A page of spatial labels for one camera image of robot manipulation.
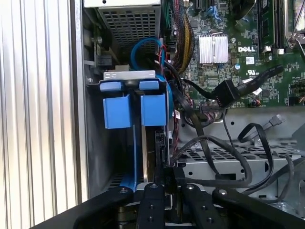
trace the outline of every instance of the mounting hole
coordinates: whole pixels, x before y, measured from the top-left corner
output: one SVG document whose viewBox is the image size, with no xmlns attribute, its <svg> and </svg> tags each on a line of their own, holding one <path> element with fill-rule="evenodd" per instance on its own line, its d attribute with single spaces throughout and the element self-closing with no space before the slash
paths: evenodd
<svg viewBox="0 0 305 229">
<path fill-rule="evenodd" d="M 267 172 L 269 170 L 269 165 L 267 162 L 265 162 L 265 172 Z"/>
<path fill-rule="evenodd" d="M 208 221 L 208 223 L 214 223 L 214 219 L 212 219 L 211 217 L 207 218 L 206 221 Z"/>
<path fill-rule="evenodd" d="M 153 219 L 152 216 L 149 216 L 147 220 L 148 220 L 148 222 L 150 222 L 150 223 L 152 223 L 152 222 L 154 221 L 154 219 Z"/>
</svg>

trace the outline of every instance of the perforated metal plate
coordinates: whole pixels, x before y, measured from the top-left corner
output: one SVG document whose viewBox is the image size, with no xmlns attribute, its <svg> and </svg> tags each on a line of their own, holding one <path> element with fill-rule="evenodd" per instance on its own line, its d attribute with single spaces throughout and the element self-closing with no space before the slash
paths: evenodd
<svg viewBox="0 0 305 229">
<path fill-rule="evenodd" d="M 143 38 L 159 37 L 161 6 L 99 8 L 99 12 L 123 52 L 129 52 Z M 145 52 L 156 51 L 154 42 L 142 47 Z"/>
<path fill-rule="evenodd" d="M 271 150 L 275 157 L 284 158 L 285 156 L 299 156 L 299 151 L 292 148 L 292 145 L 277 145 L 271 146 Z M 240 146 L 237 147 L 237 150 L 247 159 L 247 160 L 257 160 L 257 159 L 266 159 L 265 151 L 261 146 Z M 224 149 L 218 147 L 211 149 L 213 160 L 236 160 L 235 157 L 225 151 Z M 206 161 L 202 149 L 190 149 L 186 151 L 183 156 L 183 159 L 188 159 L 188 162 L 191 160 L 194 161 Z"/>
</svg>

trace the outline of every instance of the chip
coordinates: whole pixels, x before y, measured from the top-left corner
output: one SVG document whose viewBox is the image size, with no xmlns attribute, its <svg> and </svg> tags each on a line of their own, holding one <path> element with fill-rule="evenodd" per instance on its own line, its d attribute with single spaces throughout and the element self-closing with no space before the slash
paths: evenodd
<svg viewBox="0 0 305 229">
<path fill-rule="evenodd" d="M 190 24 L 191 24 L 192 28 L 197 28 L 198 27 L 198 21 L 197 20 L 191 20 Z"/>
<path fill-rule="evenodd" d="M 262 90 L 262 97 L 269 98 L 269 90 Z"/>
</svg>

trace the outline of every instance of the wire bundle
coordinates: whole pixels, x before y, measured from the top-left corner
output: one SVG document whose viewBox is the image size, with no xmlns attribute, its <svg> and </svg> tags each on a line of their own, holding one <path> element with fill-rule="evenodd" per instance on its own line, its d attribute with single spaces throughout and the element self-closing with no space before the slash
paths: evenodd
<svg viewBox="0 0 305 229">
<path fill-rule="evenodd" d="M 186 15 L 183 0 L 173 0 L 173 19 L 177 28 L 177 52 L 173 66 L 179 73 L 188 67 L 195 48 L 194 32 Z"/>
</svg>

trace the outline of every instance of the ribbed metal panel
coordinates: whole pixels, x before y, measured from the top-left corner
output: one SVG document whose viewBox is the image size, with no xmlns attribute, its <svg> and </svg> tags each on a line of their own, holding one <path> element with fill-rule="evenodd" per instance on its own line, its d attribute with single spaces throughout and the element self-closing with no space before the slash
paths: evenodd
<svg viewBox="0 0 305 229">
<path fill-rule="evenodd" d="M 70 1 L 0 0 L 0 228 L 77 204 Z"/>
</svg>

